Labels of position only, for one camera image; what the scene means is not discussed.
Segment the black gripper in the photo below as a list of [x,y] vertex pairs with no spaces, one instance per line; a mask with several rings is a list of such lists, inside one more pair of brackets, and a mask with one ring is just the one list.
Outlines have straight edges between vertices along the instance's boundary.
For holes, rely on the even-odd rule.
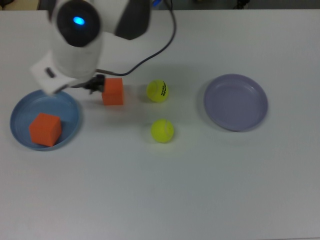
[[103,93],[105,89],[105,76],[103,74],[96,74],[84,84],[84,89],[89,90],[90,95],[94,92]]

